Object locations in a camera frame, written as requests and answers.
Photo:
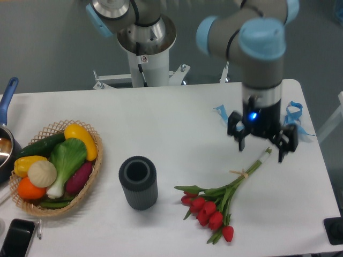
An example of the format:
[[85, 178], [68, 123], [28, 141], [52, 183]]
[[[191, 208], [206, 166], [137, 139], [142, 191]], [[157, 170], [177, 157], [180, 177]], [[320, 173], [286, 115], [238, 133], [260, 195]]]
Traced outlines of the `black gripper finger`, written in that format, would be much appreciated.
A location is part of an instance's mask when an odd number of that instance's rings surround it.
[[241, 121], [242, 116], [238, 112], [233, 111], [228, 117], [227, 124], [227, 134], [233, 137], [238, 143], [238, 150], [240, 152], [242, 152], [245, 148], [245, 137], [251, 134], [251, 132], [245, 127], [238, 129], [237, 125]]
[[277, 146], [278, 162], [281, 163], [289, 152], [295, 152], [299, 143], [297, 126], [294, 124], [281, 126], [272, 137], [272, 143]]

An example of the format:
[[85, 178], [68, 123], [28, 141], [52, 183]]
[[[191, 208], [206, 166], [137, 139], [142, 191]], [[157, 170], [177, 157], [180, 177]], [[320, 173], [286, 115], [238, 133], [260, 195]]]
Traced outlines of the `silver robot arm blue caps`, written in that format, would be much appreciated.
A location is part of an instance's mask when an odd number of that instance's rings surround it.
[[[298, 145], [294, 125], [280, 124], [286, 40], [284, 26], [298, 14], [298, 1], [242, 1], [227, 18], [210, 16], [198, 26], [200, 51], [242, 69], [242, 113], [228, 117], [227, 133], [244, 149], [247, 135], [270, 140], [279, 160]], [[159, 1], [90, 1], [86, 12], [104, 37], [116, 35], [128, 54], [134, 87], [169, 86], [169, 51], [176, 40], [172, 20]]]

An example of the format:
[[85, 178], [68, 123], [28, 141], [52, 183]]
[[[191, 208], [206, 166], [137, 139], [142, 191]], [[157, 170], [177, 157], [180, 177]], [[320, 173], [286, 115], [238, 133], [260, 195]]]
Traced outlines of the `dark blue black gripper body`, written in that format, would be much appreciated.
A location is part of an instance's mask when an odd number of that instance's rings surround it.
[[281, 101], [268, 107], [256, 107], [252, 102], [243, 103], [242, 123], [252, 135], [272, 138], [280, 132]]

